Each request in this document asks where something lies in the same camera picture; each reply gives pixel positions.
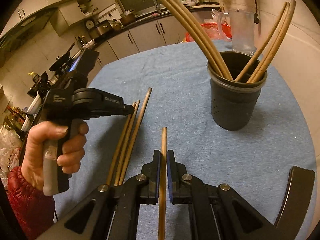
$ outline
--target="bamboo stick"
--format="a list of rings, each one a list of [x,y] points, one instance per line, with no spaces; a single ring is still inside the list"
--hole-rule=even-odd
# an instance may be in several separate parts
[[[244,76],[244,74],[248,71],[248,69],[252,66],[252,64],[254,64],[256,62],[256,60],[258,59],[258,57],[261,55],[261,53],[263,52],[263,50],[265,49],[265,47],[267,46],[267,44],[269,43],[272,35],[275,33],[275,30],[277,29],[279,22],[282,18],[282,16],[284,15],[284,11],[285,9],[289,6],[289,3],[285,2],[267,39],[264,41],[264,43],[262,44],[262,46],[253,54],[253,56],[251,57],[251,59],[249,60],[249,62],[247,63],[247,65],[245,65],[245,67],[243,68],[243,70],[240,72],[240,74],[237,76],[237,78],[235,79],[236,82],[239,82],[242,77]]]
[[[139,104],[140,104],[140,101],[138,100],[137,103],[136,103],[136,106],[134,108],[134,113],[133,113],[133,115],[132,115],[132,117],[130,119],[129,127],[128,127],[127,132],[126,132],[125,137],[124,137],[124,143],[123,143],[122,149],[121,149],[121,154],[120,154],[120,158],[119,158],[119,162],[118,162],[118,168],[117,168],[117,172],[116,172],[114,186],[118,186],[119,185],[119,179],[120,179],[121,169],[122,169],[122,165],[123,165],[123,161],[124,161],[124,156],[125,156],[125,152],[126,152],[126,149],[127,149],[127,146],[128,146],[128,142],[129,142],[131,130],[132,130],[132,127],[133,127],[134,119],[135,119],[135,117],[137,115]]]
[[[130,143],[129,143],[129,146],[128,146],[127,154],[126,154],[126,157],[125,157],[125,160],[124,160],[124,164],[123,164],[123,167],[122,167],[121,176],[120,176],[120,180],[119,180],[119,185],[122,184],[123,181],[124,181],[124,176],[125,176],[125,173],[126,173],[127,168],[128,168],[128,164],[129,164],[129,160],[130,160],[130,157],[131,157],[131,153],[132,153],[132,149],[133,149],[133,146],[134,146],[134,142],[136,140],[136,137],[137,137],[137,134],[138,134],[138,131],[139,131],[142,119],[143,119],[143,115],[144,115],[144,112],[146,110],[149,98],[150,98],[151,91],[152,91],[152,88],[150,87],[148,89],[146,97],[143,100],[142,108],[140,110],[139,117],[138,117],[138,120],[136,122],[136,126],[134,127],[134,130],[133,130],[133,133],[132,133],[132,136],[131,136],[131,140],[130,140]]]
[[[204,45],[204,42],[199,38],[197,33],[193,30],[193,28],[183,19],[183,17],[177,12],[177,10],[167,1],[167,0],[159,0],[171,13],[172,15],[181,23],[181,25],[187,30],[188,33],[192,36],[195,42],[198,44],[199,48],[202,50],[203,54],[208,59],[211,67],[215,70],[215,72],[223,76],[218,65],[215,60],[211,56],[209,50]]]
[[[129,114],[128,117],[127,117],[127,120],[124,123],[124,126],[123,126],[123,129],[122,129],[118,144],[116,146],[116,150],[115,150],[115,152],[113,154],[113,157],[112,157],[112,161],[111,161],[111,164],[110,164],[108,177],[107,177],[107,180],[106,180],[106,184],[109,185],[109,186],[111,184],[113,171],[115,169],[116,161],[118,159],[119,152],[120,152],[120,149],[121,149],[121,146],[122,146],[122,142],[123,142],[124,136],[126,134],[126,131],[127,131],[127,128],[128,128],[128,124],[129,124],[129,121],[130,121],[131,117],[132,117],[132,114]]]
[[[284,11],[284,16],[281,18],[281,21],[280,21],[280,24],[279,24],[279,28],[278,28],[278,31],[277,31],[277,34],[276,36],[273,38],[273,40],[271,41],[271,45],[269,46],[266,54],[264,55],[264,57],[262,58],[262,60],[260,61],[260,63],[258,64],[258,66],[256,67],[256,69],[253,71],[253,73],[251,74],[251,76],[249,77],[249,79],[247,80],[247,83],[251,83],[252,79],[254,78],[254,76],[258,73],[259,69],[261,68],[263,62],[265,61],[266,59],[266,55],[268,55],[273,47],[273,45],[275,44],[276,40],[277,40],[277,37],[280,33],[280,30],[281,28],[283,27],[284,25],[284,22],[285,22],[285,19],[287,18],[287,15],[288,15],[288,11],[289,11],[289,6],[290,6],[290,3],[287,4],[286,8],[285,8],[285,11]]]
[[[189,12],[189,10],[181,3],[180,0],[167,0],[184,18],[184,20],[189,23],[189,25],[197,32],[201,40],[204,42],[209,52],[211,53],[213,59],[217,63],[219,69],[221,70],[223,77],[229,80],[233,80],[230,71],[224,62],[222,56],[216,49],[215,45],[212,43],[210,37],[204,31],[202,26],[198,23],[196,18]]]
[[[260,69],[258,70],[257,74],[255,76],[252,77],[252,80],[250,81],[250,83],[254,83],[257,82],[259,79],[261,79],[261,77],[263,76],[263,74],[265,73],[265,71],[267,70],[269,64],[271,63],[271,61],[273,60],[273,58],[275,57],[278,49],[280,48],[280,45],[282,43],[282,41],[284,40],[284,37],[289,29],[293,14],[294,14],[294,9],[296,7],[296,1],[295,0],[291,0],[290,1],[290,6],[289,6],[289,10],[288,10],[288,14],[284,20],[284,24],[281,27],[279,34],[275,40],[275,42],[272,44],[272,47],[269,51],[268,54],[266,54],[266,58],[263,61],[263,63],[261,64]]]
[[[162,128],[161,138],[161,162],[160,162],[160,188],[159,188],[159,224],[158,240],[164,240],[165,236],[165,200],[167,179],[167,128]]]

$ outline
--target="table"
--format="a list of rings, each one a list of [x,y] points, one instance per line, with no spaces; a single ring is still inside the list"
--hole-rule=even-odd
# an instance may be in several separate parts
[[[231,49],[214,42],[219,51]],[[140,173],[161,148],[161,129],[168,127],[168,146],[176,161],[204,183],[230,184],[246,201],[274,223],[293,165],[316,171],[315,153],[303,114],[277,70],[268,79],[249,123],[239,131],[219,127],[211,116],[207,60],[195,42],[159,47],[106,65],[90,87],[143,101],[153,88],[128,166],[126,179]],[[55,196],[58,215],[105,183],[126,117],[88,121],[86,155],[70,179],[70,190]],[[309,209],[297,236],[305,239],[313,217],[316,182]],[[187,206],[173,206],[167,194],[166,239],[191,239]],[[158,205],[140,208],[137,239],[156,239]]]

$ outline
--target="metal rivet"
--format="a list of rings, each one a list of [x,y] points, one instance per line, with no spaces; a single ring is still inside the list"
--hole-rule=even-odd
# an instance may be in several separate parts
[[[223,191],[228,191],[230,189],[230,186],[227,183],[222,183],[222,184],[220,184],[220,188]]]
[[[192,176],[190,174],[183,174],[182,175],[182,179],[185,180],[185,181],[188,181],[188,180],[192,179]]]
[[[104,191],[107,191],[109,188],[109,186],[107,184],[102,184],[98,187],[98,191],[100,192],[104,192]]]
[[[136,176],[136,179],[138,180],[138,181],[143,181],[143,180],[145,180],[147,177],[144,175],[144,174],[138,174],[137,176]]]

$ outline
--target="faucet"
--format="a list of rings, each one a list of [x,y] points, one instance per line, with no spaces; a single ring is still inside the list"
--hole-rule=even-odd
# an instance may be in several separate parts
[[[155,4],[155,6],[156,6],[156,11],[158,12],[158,13],[161,13],[161,10],[160,10],[160,4],[158,4],[158,1],[157,0],[153,0],[153,3]]]

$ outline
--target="wall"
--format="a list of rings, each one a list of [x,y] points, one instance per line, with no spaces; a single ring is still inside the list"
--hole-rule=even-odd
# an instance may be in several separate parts
[[[3,122],[3,110],[12,101],[14,106],[23,109],[30,106],[33,98],[27,95],[29,88],[34,84],[31,71],[42,74],[47,71],[49,77],[53,72],[48,69],[56,61],[57,56],[62,56],[76,41],[75,36],[89,35],[83,23],[71,28],[62,36],[58,36],[50,22],[45,28],[17,49],[12,57],[0,68],[0,84],[3,85],[4,95],[0,96],[0,124]],[[79,51],[77,44],[73,47],[70,55]]]
[[[258,0],[260,24],[255,29],[256,47],[262,45],[285,1]],[[272,61],[293,92],[307,121],[320,174],[320,26],[303,3],[297,5],[288,33]],[[232,8],[254,10],[254,0],[234,0]],[[320,179],[311,230],[320,219]]]

